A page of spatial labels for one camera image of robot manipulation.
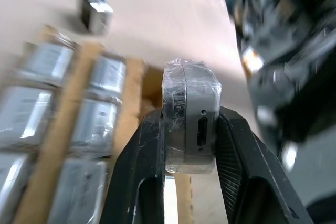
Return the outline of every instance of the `beige surface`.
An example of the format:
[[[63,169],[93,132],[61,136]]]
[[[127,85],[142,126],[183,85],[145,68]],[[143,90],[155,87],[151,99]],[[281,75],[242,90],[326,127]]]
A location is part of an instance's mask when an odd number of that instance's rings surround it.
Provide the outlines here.
[[[223,85],[222,105],[237,110],[255,130],[251,101],[236,51],[233,26],[223,0],[108,0],[115,15],[103,45],[151,64],[163,66],[175,57],[203,60]],[[2,0],[0,12],[1,71],[22,52],[42,23],[69,30],[76,0]],[[195,223],[223,223],[225,210],[216,173],[192,178]]]

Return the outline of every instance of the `cardboard box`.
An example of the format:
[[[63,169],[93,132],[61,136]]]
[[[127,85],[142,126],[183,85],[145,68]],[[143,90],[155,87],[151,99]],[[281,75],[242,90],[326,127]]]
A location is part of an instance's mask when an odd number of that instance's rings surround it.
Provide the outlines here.
[[[40,34],[39,41],[46,41],[56,32],[53,28],[46,26]],[[18,207],[14,224],[45,224],[47,222],[58,177],[68,154],[80,103],[84,98],[84,90],[95,61],[102,50],[101,44],[86,42],[78,52],[76,65],[60,94],[55,119],[50,123],[35,171]],[[162,70],[148,67],[140,59],[127,59],[122,107],[114,135],[113,154],[109,160],[111,170],[113,170],[118,155],[136,131],[143,113],[153,107],[161,106],[162,75]],[[191,224],[193,220],[190,177],[187,174],[178,174],[175,176],[175,181],[179,224]]]

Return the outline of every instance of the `silver packaged item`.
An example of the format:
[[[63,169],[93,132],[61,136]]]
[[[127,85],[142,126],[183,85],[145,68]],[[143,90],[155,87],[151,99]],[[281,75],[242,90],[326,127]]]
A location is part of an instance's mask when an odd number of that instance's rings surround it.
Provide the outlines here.
[[[31,162],[28,154],[0,153],[0,223],[12,223],[27,184]]]
[[[175,59],[164,68],[162,115],[166,170],[210,173],[222,85],[203,62]]]
[[[112,19],[113,9],[106,0],[79,0],[80,18],[93,34],[107,31]]]
[[[58,181],[48,224],[97,224],[106,173],[104,161],[68,159]]]
[[[116,118],[116,105],[85,99],[77,117],[71,151],[95,157],[110,155]]]
[[[50,117],[49,90],[12,86],[0,105],[0,147],[39,145]]]
[[[91,76],[89,91],[99,95],[120,96],[125,72],[126,65],[122,60],[100,57]]]
[[[73,54],[73,49],[64,45],[41,43],[23,69],[20,69],[19,76],[31,81],[62,86]]]

